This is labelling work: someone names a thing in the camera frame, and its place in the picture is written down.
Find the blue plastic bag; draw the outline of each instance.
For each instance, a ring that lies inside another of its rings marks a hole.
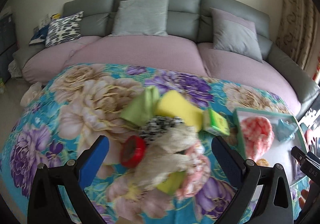
[[[295,123],[287,123],[282,119],[279,119],[278,126],[276,127],[277,139],[281,141],[287,141],[294,139],[294,134],[298,130],[298,126]]]

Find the metal screw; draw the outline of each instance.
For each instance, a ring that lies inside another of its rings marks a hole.
[[[276,168],[278,168],[279,170],[282,170],[283,166],[281,164],[276,164]]]
[[[38,169],[43,169],[44,168],[44,163],[39,163],[38,164]]]
[[[76,163],[76,161],[75,161],[75,160],[70,159],[70,160],[67,162],[67,165],[68,165],[68,166],[74,166],[74,165],[75,165],[75,163]]]
[[[251,160],[251,159],[247,159],[247,160],[245,161],[245,163],[246,163],[248,166],[250,166],[250,167],[254,166],[254,161]]]

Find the pink knitted cloth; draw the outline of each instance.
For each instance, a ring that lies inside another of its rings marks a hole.
[[[190,156],[193,163],[187,169],[187,176],[181,188],[176,191],[178,200],[195,196],[209,179],[211,173],[210,160],[203,153],[204,147],[200,140],[185,151],[185,155]]]
[[[240,123],[247,159],[259,160],[271,147],[275,135],[265,117],[249,117]]]

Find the black and white cloth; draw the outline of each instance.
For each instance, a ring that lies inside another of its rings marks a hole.
[[[176,127],[183,124],[183,119],[179,117],[162,117],[157,116],[150,119],[147,124],[140,128],[139,136],[150,145],[154,139],[167,132],[170,127]]]
[[[83,11],[65,18],[53,20],[49,26],[45,47],[47,48],[80,38],[82,17]]]

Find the blue gripper pad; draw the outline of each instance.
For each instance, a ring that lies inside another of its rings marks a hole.
[[[233,153],[233,150],[230,149],[228,144],[224,142],[224,145],[219,141],[217,137],[214,137],[211,142],[212,153],[217,159],[221,169],[228,178],[230,184],[237,189],[240,189],[243,181],[243,172],[239,165],[236,163],[234,158],[231,156],[230,152]]]
[[[93,151],[79,170],[78,183],[82,190],[92,184],[103,160],[108,154],[109,139],[105,136],[100,136],[93,145],[88,150],[83,151],[80,156],[82,156],[86,151],[90,151],[92,148]]]

